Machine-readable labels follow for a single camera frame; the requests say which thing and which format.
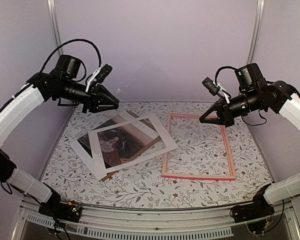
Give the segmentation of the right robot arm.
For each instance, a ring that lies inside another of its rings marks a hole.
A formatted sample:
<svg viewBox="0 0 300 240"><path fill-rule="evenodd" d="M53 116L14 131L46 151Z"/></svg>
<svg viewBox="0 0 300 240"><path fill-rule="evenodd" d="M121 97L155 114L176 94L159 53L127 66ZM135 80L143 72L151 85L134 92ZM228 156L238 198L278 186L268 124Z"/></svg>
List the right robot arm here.
<svg viewBox="0 0 300 240"><path fill-rule="evenodd" d="M290 122L300 132L300 93L282 80L267 81L256 63L234 68L240 94L233 98L220 96L200 118L205 124L233 126L235 118L254 111L272 110ZM231 208L235 222L243 222L274 214L273 205L287 198L300 196L300 173L277 183L263 186L252 198L252 203Z"/></svg>

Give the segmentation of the pink wooden picture frame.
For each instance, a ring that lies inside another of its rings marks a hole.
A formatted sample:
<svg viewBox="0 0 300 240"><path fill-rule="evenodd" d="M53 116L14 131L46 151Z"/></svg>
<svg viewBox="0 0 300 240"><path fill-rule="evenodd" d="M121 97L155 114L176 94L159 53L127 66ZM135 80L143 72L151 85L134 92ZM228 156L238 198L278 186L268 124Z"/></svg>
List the pink wooden picture frame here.
<svg viewBox="0 0 300 240"><path fill-rule="evenodd" d="M236 171L226 128L201 125L199 115L170 112L167 131L178 145L163 155L163 178L234 181Z"/></svg>

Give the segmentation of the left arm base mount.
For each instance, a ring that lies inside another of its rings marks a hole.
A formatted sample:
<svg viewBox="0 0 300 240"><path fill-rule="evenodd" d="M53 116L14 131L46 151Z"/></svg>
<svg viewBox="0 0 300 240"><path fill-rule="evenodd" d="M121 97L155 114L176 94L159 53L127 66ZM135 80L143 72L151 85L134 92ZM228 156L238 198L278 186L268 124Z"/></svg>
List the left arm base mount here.
<svg viewBox="0 0 300 240"><path fill-rule="evenodd" d="M67 203L56 200L42 203L38 212L48 217L78 223L82 215L82 210L82 205L74 200Z"/></svg>

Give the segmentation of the clear acrylic sheet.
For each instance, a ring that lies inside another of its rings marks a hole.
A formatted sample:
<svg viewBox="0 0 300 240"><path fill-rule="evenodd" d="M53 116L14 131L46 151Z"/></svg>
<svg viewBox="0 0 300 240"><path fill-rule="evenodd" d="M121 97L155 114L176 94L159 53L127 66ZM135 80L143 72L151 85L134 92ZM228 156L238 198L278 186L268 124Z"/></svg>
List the clear acrylic sheet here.
<svg viewBox="0 0 300 240"><path fill-rule="evenodd" d="M78 126L81 127L80 132L84 135L73 141L70 144L71 148L82 161L90 161L93 159L88 134L90 130L94 131L150 114L156 114L163 126L166 127L167 114L159 109L162 105L162 102L122 102L117 110L97 114L84 114L76 110L75 115L83 120L83 123L79 123Z"/></svg>

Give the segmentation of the white mat board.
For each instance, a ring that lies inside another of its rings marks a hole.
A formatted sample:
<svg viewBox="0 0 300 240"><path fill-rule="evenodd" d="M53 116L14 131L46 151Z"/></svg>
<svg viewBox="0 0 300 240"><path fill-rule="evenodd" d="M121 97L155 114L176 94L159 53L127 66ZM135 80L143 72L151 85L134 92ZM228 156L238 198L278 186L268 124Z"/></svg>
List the white mat board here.
<svg viewBox="0 0 300 240"><path fill-rule="evenodd" d="M143 153L140 157L138 157L134 161L129 163L124 163L120 166L106 168L104 159L102 157L102 151L101 151L98 133L111 130L113 128L122 127L124 125L132 124L143 119L149 119L149 121L153 124L155 131L160 136L161 140L157 142L155 145L153 145L152 148L148 149L145 153ZM92 159L93 159L93 165L95 170L95 176L98 180L101 180L109 173L116 172L128 167L132 167L134 165L148 161L155 157L159 157L165 153L168 153L178 148L178 145L175 143L171 135L168 133L166 128L162 125L162 123L160 122L160 120L157 118L155 114L150 114L144 117L138 117L135 119L131 119L130 121L125 121L114 125L106 126L103 128L99 128L96 130L92 130L88 133L88 136L89 136L90 146L92 150Z"/></svg>

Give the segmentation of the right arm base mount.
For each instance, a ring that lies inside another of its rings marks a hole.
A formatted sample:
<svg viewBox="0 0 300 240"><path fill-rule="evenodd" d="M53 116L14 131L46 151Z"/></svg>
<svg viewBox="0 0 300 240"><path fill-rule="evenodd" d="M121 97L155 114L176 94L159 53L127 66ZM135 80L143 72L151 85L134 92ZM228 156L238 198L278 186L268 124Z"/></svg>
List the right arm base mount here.
<svg viewBox="0 0 300 240"><path fill-rule="evenodd" d="M230 209L230 216L235 223L246 222L258 218L273 215L275 210L272 205L255 205L253 203L245 205L235 205Z"/></svg>

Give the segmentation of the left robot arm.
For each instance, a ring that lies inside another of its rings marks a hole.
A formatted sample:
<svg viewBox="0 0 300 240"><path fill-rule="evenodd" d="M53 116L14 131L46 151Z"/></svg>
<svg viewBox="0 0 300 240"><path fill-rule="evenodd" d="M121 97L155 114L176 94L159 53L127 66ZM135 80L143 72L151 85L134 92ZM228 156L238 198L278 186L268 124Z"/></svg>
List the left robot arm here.
<svg viewBox="0 0 300 240"><path fill-rule="evenodd" d="M32 197L40 204L42 212L53 217L71 212L74 207L61 203L61 196L55 190L17 168L2 147L24 118L49 99L82 104L83 113L99 113L119 107L120 101L102 85L113 68L108 64L98 67L83 85L76 79L82 65L76 57L61 55L51 72L40 71L33 75L0 110L0 184L7 184L9 194L14 188Z"/></svg>

